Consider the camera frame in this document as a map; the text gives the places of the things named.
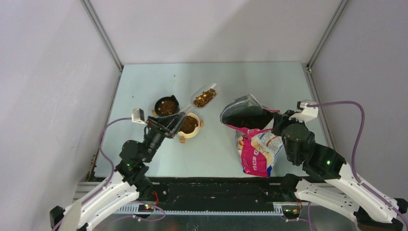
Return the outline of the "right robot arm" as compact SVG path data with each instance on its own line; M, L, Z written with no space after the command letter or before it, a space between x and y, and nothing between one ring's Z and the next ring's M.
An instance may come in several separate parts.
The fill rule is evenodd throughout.
M282 139L287 160L314 180L324 181L342 191L337 194L322 189L303 177L286 174L280 183L280 196L318 204L355 223L361 231L401 231L407 227L398 220L408 210L402 198L392 198L370 188L351 164L334 149L318 144L315 134L305 125L303 113L286 111L274 115L272 133Z

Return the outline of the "translucent plastic scoop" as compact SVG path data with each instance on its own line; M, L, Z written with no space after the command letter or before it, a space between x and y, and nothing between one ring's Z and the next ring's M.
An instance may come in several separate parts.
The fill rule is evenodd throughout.
M206 85L195 92L190 100L190 104L181 109L181 113L188 114L195 109L205 108L218 94L218 84Z

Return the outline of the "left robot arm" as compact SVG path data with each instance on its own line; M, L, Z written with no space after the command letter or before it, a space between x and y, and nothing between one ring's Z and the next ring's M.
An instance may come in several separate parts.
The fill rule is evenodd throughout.
M51 229L91 231L122 206L149 199L152 182L145 175L149 169L147 163L166 138L175 137L186 116L186 112L179 112L165 117L144 117L143 110L135 109L129 120L145 126L143 141L126 141L119 154L119 164L115 166L106 158L111 165L107 178L71 205L54 207L50 211Z

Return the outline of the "pink blue cat food bag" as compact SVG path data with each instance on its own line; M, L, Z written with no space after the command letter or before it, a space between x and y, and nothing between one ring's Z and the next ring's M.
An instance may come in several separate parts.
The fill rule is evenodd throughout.
M269 178L277 156L283 148L280 136L274 134L279 110L262 106L251 94L229 103L220 114L220 122L235 130L235 146L243 172Z

